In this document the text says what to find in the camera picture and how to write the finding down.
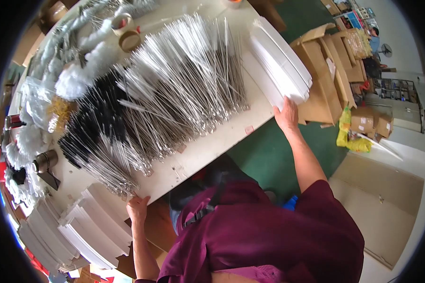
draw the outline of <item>tape roll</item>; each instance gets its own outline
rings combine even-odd
[[[125,32],[118,41],[119,47],[126,53],[136,50],[141,43],[140,34],[135,30]]]
[[[238,9],[243,0],[221,0],[227,8]]]
[[[134,27],[134,20],[128,13],[119,14],[112,20],[112,30],[117,36],[122,36]]]

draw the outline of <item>label sticker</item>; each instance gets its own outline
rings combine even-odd
[[[246,134],[250,134],[251,132],[253,132],[253,126],[245,127],[244,131],[246,131]]]

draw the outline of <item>green floor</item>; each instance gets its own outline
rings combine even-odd
[[[276,8],[287,26],[286,31],[281,33],[287,42],[312,28],[334,22],[320,0],[285,0],[276,5]],[[348,151],[335,145],[338,125],[322,129],[319,123],[310,123],[307,126],[300,125],[300,130],[329,178]],[[291,147],[274,119],[227,153],[263,189],[274,190],[279,201],[299,193]]]

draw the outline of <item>white table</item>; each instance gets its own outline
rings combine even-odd
[[[204,18],[227,17],[232,34],[241,36],[243,54],[249,52],[248,26],[259,15],[246,1],[239,9],[226,8],[221,1],[167,1],[166,4],[162,4],[155,11],[137,19],[136,25],[176,17],[183,13],[192,13],[199,6],[198,14]],[[219,125],[214,133],[188,143],[182,154],[176,153],[167,157],[164,162],[153,162],[154,173],[150,177],[145,177],[141,172],[136,172],[135,178],[140,184],[140,190],[137,191],[139,196],[151,196],[150,203],[157,200],[244,139],[253,129],[260,127],[273,117],[270,103],[246,71],[244,71],[244,84],[250,110],[233,117],[223,125]],[[52,192],[57,203],[65,209],[67,205],[72,204],[80,197],[81,191],[90,184],[97,183],[97,181],[85,171],[72,166],[63,157],[57,143],[55,143],[54,149],[58,153],[59,161],[53,172],[61,181],[61,185],[58,191]],[[129,198],[122,200],[120,197],[110,194],[104,186],[97,187],[100,194],[122,219],[129,218],[125,208]]]

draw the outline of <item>stack of white cards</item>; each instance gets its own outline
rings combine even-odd
[[[50,196],[41,198],[17,230],[24,245],[50,272],[71,265],[80,256],[77,249],[57,229],[62,210]]]
[[[312,76],[283,37],[263,17],[250,28],[250,52],[243,52],[244,69],[272,105],[283,108],[283,97],[306,102]]]
[[[131,228],[101,198],[94,185],[63,213],[58,229],[98,268],[117,268],[116,258],[129,255]]]

